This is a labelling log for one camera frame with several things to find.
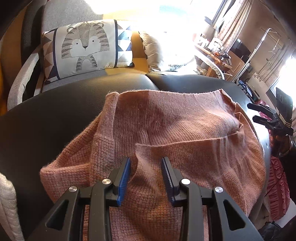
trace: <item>tiger pillow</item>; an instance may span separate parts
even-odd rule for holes
[[[42,34],[46,81],[101,69],[132,66],[131,24],[96,20]]]

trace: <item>blue gripper pad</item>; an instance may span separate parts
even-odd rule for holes
[[[161,172],[163,174],[163,181],[165,183],[165,190],[168,195],[168,200],[173,205],[176,201],[174,196],[174,186],[173,186],[173,182],[170,176],[168,166],[164,158],[161,159],[160,166],[161,166]]]
[[[118,198],[117,198],[118,206],[121,205],[121,202],[124,199],[130,173],[131,173],[131,160],[130,158],[127,157],[126,164],[122,172],[122,177],[118,186]]]

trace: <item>black phone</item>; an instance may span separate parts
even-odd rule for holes
[[[293,112],[293,100],[291,96],[287,95],[281,89],[276,88],[276,108],[282,115],[286,123],[291,127],[292,124],[292,112]]]

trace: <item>pink knitted sweater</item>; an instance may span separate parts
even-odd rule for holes
[[[123,156],[131,159],[131,177],[122,206],[110,209],[113,240],[178,240],[182,209],[167,200],[164,156],[198,185],[222,186],[247,215],[265,181],[253,125],[223,90],[110,93],[100,115],[41,169],[41,181],[56,201],[72,185],[108,177]]]

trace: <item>silver screw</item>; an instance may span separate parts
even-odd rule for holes
[[[181,180],[181,182],[182,182],[184,185],[188,185],[188,184],[190,184],[190,180],[189,180],[189,179],[186,179],[186,178],[183,178],[183,179]]]
[[[111,180],[108,179],[108,178],[106,178],[106,179],[104,179],[104,180],[102,181],[102,183],[105,184],[105,185],[108,185],[108,184],[111,183]]]
[[[222,187],[215,187],[215,191],[218,193],[223,192],[223,188]]]
[[[77,191],[76,186],[69,187],[69,192],[76,192],[76,191]]]

